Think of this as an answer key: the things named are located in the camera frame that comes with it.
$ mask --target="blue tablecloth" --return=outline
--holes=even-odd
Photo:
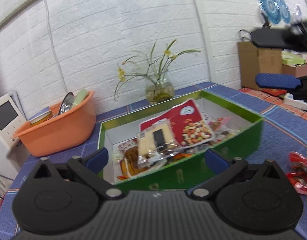
[[[307,121],[287,112],[279,106],[272,105],[238,90],[233,90],[211,82],[204,82],[179,89],[175,94],[179,96],[200,89],[207,89],[208,91],[214,92],[263,115],[265,122],[261,145],[255,153],[247,158],[249,162],[262,163],[265,159],[275,159],[284,171],[288,171],[290,167],[287,155],[290,151],[300,152],[307,157]],[[50,155],[49,159],[53,163],[64,163],[72,156],[79,155],[84,157],[91,154],[97,149],[101,122],[138,110],[147,105],[149,105],[149,103],[146,100],[142,100],[98,115],[95,128],[86,142],[72,149]],[[11,239],[19,230],[17,222],[12,215],[12,201],[21,187],[21,184],[25,181],[38,160],[38,158],[33,156],[30,156],[26,160],[4,198],[0,210],[0,239]],[[304,211],[296,230],[307,239],[307,196],[302,196],[302,200]]]

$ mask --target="blue circular sticker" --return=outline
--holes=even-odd
[[[278,24],[280,22],[281,16],[276,0],[259,0],[259,4],[272,23]]]
[[[278,5],[279,5],[279,11],[280,11],[283,21],[286,24],[289,24],[291,21],[291,15],[290,15],[288,5],[285,3],[284,0],[279,0]]]

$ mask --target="barcode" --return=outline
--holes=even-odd
[[[140,139],[144,138],[144,137],[145,137],[145,134],[146,134],[146,132],[141,132],[141,133],[140,133]]]

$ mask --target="white wall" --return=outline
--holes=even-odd
[[[132,49],[157,53],[177,38],[175,51],[197,48],[171,68],[176,88],[208,81],[206,54],[193,0],[47,0],[55,51],[70,91],[95,90],[97,113],[144,98],[144,81],[113,95],[117,63]],[[18,92],[27,117],[65,95],[51,50],[43,0],[0,30],[0,95]]]
[[[285,0],[293,13],[294,5],[300,3],[307,16],[305,0]],[[262,26],[258,0],[199,0],[207,21],[211,41],[213,66],[218,83],[239,89],[240,71],[237,52],[240,29],[252,30]]]

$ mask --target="glass vase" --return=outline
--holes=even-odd
[[[175,88],[167,71],[158,75],[149,75],[146,80],[146,98],[151,104],[161,103],[175,97]]]

